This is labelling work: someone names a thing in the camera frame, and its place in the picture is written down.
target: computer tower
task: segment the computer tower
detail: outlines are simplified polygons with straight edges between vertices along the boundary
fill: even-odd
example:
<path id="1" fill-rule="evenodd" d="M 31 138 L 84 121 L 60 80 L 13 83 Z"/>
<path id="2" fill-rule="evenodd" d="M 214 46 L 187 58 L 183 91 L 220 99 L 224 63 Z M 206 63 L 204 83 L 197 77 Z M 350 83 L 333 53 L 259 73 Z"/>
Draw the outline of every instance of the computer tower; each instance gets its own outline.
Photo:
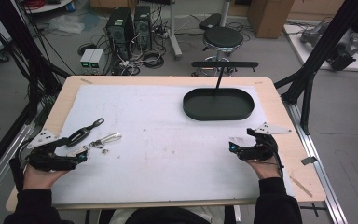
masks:
<path id="1" fill-rule="evenodd" d="M 149 6 L 137 6 L 133 17 L 138 49 L 152 48 L 152 28 Z"/>
<path id="2" fill-rule="evenodd" d="M 118 52 L 123 60 L 131 58 L 131 41 L 134 38 L 131 9 L 114 7 L 106 24 L 106 32 L 112 52 Z"/>

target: gray floor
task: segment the gray floor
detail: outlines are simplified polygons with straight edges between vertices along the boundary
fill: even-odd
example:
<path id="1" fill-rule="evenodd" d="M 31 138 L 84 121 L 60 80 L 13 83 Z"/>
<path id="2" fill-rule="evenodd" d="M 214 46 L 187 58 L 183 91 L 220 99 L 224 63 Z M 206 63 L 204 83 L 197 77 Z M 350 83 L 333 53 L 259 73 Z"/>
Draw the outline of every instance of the gray floor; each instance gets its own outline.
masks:
<path id="1" fill-rule="evenodd" d="M 78 10 L 72 15 L 80 15 Z M 65 13 L 57 10 L 39 15 L 37 21 L 42 25 L 48 19 Z M 177 20 L 180 27 L 185 22 L 193 20 L 185 17 Z M 246 23 L 245 18 L 229 18 L 229 21 Z M 47 34 L 47 38 L 63 59 L 77 74 L 82 73 L 79 64 L 80 56 L 77 48 L 94 39 L 94 35 L 102 34 L 106 19 L 100 19 L 98 26 L 81 35 L 66 35 L 65 33 Z M 189 22 L 184 29 L 196 28 L 196 22 Z M 188 33 L 200 33 L 198 29 L 188 29 Z M 231 61 L 253 61 L 260 65 L 253 72 L 251 69 L 241 69 L 237 77 L 270 77 L 273 81 L 281 80 L 297 71 L 301 63 L 286 36 L 278 39 L 258 39 L 251 32 L 245 31 L 251 37 L 241 49 L 231 55 Z M 200 36 L 177 36 L 183 51 L 183 58 L 176 61 L 172 56 L 171 45 L 164 56 L 165 64 L 159 69 L 142 68 L 138 76 L 190 76 L 194 68 L 192 62 L 201 61 L 213 54 L 211 50 L 202 51 L 204 47 Z M 64 66 L 56 54 L 48 48 L 50 59 L 64 70 Z M 0 62 L 0 140 L 7 132 L 27 104 L 27 83 L 18 71 L 13 61 Z M 332 183 L 340 205 L 349 223 L 358 223 L 358 72 L 319 71 L 314 81 L 312 103 L 310 110 L 310 132 L 312 140 L 318 149 L 325 171 Z M 5 203 L 13 188 L 10 174 L 6 174 L 0 183 L 0 223 L 9 214 Z M 253 206 L 242 206 L 243 223 L 253 223 Z M 62 216 L 75 223 L 84 222 L 85 211 L 62 211 Z M 331 223 L 326 211 L 302 210 L 304 223 Z M 91 212 L 91 220 L 95 223 L 97 211 Z"/>

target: tray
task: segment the tray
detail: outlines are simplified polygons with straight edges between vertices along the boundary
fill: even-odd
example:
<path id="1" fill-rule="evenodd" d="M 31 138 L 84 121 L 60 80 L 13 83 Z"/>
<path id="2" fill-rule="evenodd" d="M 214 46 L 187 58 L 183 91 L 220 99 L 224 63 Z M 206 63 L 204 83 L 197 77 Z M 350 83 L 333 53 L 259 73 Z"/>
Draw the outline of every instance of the tray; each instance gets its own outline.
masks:
<path id="1" fill-rule="evenodd" d="M 246 91 L 234 88 L 200 88 L 188 92 L 183 99 L 185 113 L 196 120 L 246 119 L 255 102 Z"/>

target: cardboard box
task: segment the cardboard box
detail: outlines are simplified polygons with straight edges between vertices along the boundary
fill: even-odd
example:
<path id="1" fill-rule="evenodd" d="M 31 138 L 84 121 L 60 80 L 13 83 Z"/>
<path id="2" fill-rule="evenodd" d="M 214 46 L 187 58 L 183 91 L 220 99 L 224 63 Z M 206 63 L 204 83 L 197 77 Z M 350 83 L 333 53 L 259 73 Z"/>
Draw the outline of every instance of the cardboard box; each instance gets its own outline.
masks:
<path id="1" fill-rule="evenodd" d="M 253 0 L 248 21 L 255 37 L 278 38 L 295 0 Z"/>
<path id="2" fill-rule="evenodd" d="M 99 9 L 107 9 L 114 7 L 130 7 L 131 12 L 135 9 L 138 0 L 90 0 L 91 7 Z"/>

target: sleeve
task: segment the sleeve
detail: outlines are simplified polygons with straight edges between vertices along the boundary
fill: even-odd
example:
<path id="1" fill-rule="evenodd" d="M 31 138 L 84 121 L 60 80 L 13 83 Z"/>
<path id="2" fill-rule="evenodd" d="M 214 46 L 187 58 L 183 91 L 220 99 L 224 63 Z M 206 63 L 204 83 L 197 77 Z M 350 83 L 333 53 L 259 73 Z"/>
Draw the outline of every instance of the sleeve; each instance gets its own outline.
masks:
<path id="1" fill-rule="evenodd" d="M 60 215 L 51 206 L 51 190 L 27 189 L 17 194 L 16 211 L 5 218 L 4 224 L 59 224 Z"/>
<path id="2" fill-rule="evenodd" d="M 260 197 L 255 205 L 254 224 L 302 223 L 297 200 L 286 194 L 282 178 L 259 180 Z"/>

